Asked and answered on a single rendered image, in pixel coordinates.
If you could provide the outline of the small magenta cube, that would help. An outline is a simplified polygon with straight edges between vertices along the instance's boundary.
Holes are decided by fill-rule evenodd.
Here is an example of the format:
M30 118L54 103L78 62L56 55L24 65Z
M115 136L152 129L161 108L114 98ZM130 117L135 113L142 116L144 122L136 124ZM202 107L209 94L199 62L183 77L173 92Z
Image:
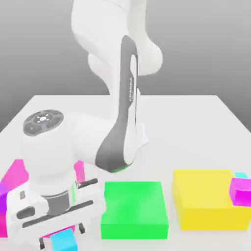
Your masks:
M233 177L229 186L229 196L234 206L251 207L251 179Z

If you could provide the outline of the small purple cube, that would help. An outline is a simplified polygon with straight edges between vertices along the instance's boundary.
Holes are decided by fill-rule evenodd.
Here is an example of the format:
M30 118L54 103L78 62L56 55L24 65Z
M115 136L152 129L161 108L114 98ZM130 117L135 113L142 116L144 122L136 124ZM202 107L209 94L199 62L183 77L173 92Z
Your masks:
M8 192L8 188L0 182L0 214L6 212L6 199Z

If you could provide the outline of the large yellow box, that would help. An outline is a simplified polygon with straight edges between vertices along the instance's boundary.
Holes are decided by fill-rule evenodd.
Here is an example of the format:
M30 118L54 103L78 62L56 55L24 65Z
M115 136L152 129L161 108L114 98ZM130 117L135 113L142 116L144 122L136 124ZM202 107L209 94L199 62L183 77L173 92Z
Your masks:
M181 230L247 230L251 207L234 205L231 170L174 170L172 193Z

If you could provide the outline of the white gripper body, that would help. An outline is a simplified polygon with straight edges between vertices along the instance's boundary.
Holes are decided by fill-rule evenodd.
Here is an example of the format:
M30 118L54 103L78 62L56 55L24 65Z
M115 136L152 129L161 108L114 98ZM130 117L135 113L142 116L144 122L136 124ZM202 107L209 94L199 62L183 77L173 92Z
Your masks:
M47 202L38 201L35 205L25 205L16 212L8 212L8 239L35 241L70 226L83 224L86 227L105 212L106 205L102 193L92 193L85 194L77 204L61 214L50 215L48 210Z

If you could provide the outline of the large green box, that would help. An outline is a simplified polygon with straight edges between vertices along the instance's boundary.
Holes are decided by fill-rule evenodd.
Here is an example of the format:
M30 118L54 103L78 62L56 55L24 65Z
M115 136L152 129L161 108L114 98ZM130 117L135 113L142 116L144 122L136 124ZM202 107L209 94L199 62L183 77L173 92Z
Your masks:
M165 240L169 221L161 182L107 181L103 240Z

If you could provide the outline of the large pink box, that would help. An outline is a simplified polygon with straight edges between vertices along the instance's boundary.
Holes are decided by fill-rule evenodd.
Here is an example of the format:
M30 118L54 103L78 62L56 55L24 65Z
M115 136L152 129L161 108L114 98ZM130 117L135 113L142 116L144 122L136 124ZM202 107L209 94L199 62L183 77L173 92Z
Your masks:
M84 163L82 161L78 161L74 164L74 170L76 173L76 179L78 182L85 181L85 172L84 172ZM12 165L9 167L5 175L3 176L2 182L9 190L9 192L18 186L24 184L28 181L28 172L25 169L25 165L22 159L16 159ZM46 235L43 238L49 238L52 234ZM0 238L7 238L7 229L6 229L6 212L0 214Z

